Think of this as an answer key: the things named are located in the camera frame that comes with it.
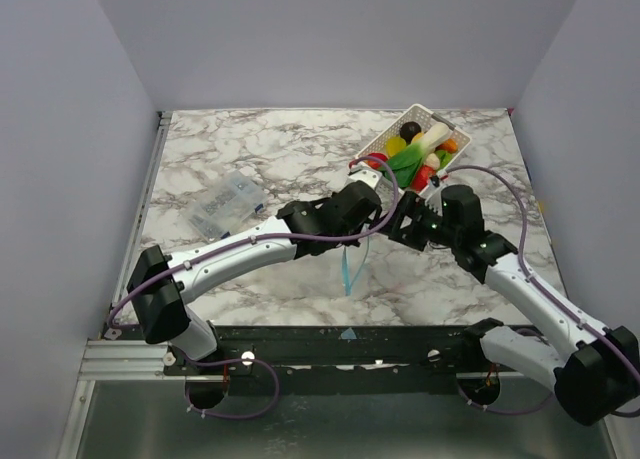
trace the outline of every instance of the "black and white robotic arm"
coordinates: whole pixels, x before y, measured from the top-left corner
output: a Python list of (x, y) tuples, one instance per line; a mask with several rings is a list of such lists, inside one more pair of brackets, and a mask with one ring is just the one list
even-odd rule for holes
[[(219, 347), (215, 329), (189, 307), (199, 296), (255, 269), (319, 255), (355, 241), (296, 240), (290, 234), (341, 237), (380, 221), (381, 201), (376, 188), (381, 175), (354, 168), (348, 184), (330, 198), (294, 201), (263, 223), (207, 246), (165, 255), (158, 246), (144, 251), (134, 270), (129, 290), (145, 280), (180, 267), (170, 277), (133, 299), (135, 312), (148, 343), (167, 341), (194, 360), (211, 356)], [(468, 186), (433, 184), (442, 204), (434, 212), (417, 194), (405, 192), (391, 220), (379, 232), (389, 239), (422, 251), (429, 243), (451, 249), (457, 264), (514, 304), (544, 335), (546, 342), (525, 337), (499, 321), (488, 319), (471, 326), (477, 355), (503, 364), (554, 391), (575, 420), (592, 424), (635, 398), (639, 387), (589, 324), (606, 336), (636, 366), (638, 343), (624, 327), (615, 330), (590, 317), (539, 276), (547, 291), (565, 308), (582, 318), (576, 323), (531, 283), (535, 275), (526, 262), (522, 270), (517, 249), (499, 234), (485, 230), (480, 200)], [(270, 238), (258, 240), (258, 236)], [(238, 241), (245, 243), (232, 247)], [(209, 259), (198, 261), (205, 254)]]

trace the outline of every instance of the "gray wall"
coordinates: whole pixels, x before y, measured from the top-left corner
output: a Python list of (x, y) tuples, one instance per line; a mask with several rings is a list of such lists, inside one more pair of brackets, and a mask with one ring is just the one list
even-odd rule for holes
[[(639, 6), (577, 0), (514, 115), (570, 298), (636, 335)], [(631, 427), (640, 438), (640, 422)]]
[(574, 0), (100, 0), (158, 108), (513, 106)]
[(97, 0), (0, 0), (0, 455), (53, 457), (157, 116)]

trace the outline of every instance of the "clear plastic container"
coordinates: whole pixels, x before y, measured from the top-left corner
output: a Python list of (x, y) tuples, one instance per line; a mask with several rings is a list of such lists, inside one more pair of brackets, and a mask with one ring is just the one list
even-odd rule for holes
[(242, 223), (264, 207), (267, 194), (249, 178), (233, 171), (198, 195), (183, 216), (211, 242), (240, 232)]

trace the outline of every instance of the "white basket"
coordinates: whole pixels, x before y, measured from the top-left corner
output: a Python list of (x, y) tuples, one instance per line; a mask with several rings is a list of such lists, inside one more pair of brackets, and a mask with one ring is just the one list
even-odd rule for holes
[[(410, 121), (414, 121), (420, 124), (422, 132), (424, 132), (425, 134), (436, 122), (444, 122), (447, 126), (449, 126), (449, 129), (453, 131), (451, 138), (456, 141), (456, 144), (458, 144), (458, 152), (453, 155), (451, 161), (449, 161), (449, 163), (441, 170), (446, 171), (452, 164), (455, 164), (458, 158), (462, 156), (462, 153), (467, 148), (467, 146), (471, 143), (471, 136), (462, 131), (459, 127), (456, 127), (454, 124), (447, 121), (440, 114), (430, 111), (420, 104), (414, 104), (409, 109), (407, 109), (405, 113), (402, 114), (402, 116), (400, 116), (393, 124), (391, 124), (391, 126), (389, 126), (384, 132), (379, 134), (378, 137), (376, 137), (373, 141), (367, 144), (364, 149), (358, 152), (356, 158), (366, 156), (367, 154), (370, 154), (372, 152), (382, 152), (386, 154), (385, 146), (387, 145), (387, 141), (393, 136), (398, 136), (400, 134), (400, 128), (402, 127), (402, 125), (405, 122)], [(362, 164), (363, 167), (369, 167), (364, 163), (360, 164)], [(387, 181), (386, 179), (384, 179), (383, 182), (387, 184), (391, 189), (391, 182)], [(420, 191), (420, 196), (425, 196), (428, 187), (429, 186)]]

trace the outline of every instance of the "marble surface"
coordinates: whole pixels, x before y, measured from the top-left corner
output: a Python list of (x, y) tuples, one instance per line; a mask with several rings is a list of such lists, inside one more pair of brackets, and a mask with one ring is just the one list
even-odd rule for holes
[[(505, 110), (442, 110), (473, 138), (459, 164), (494, 168), (511, 181), (527, 205), (530, 228), (526, 255), (538, 272), (561, 287), (551, 248)], [(340, 190), (353, 155), (400, 111), (237, 110), (186, 111), (173, 115), (141, 249), (164, 251), (203, 244), (181, 216), (208, 182), (234, 168), (269, 193), (258, 223), (294, 199), (315, 199)], [(519, 213), (510, 193), (481, 172), (459, 172), (482, 199), (487, 227), (514, 243)], [(350, 248), (352, 270), (364, 248)], [(488, 287), (459, 269), (447, 251), (418, 253), (388, 241), (371, 240), (359, 282), (346, 297), (342, 250), (254, 271), (202, 296), (193, 309), (214, 324), (400, 325), (472, 324), (486, 317), (527, 323)], [(133, 322), (125, 309), (123, 322)]]

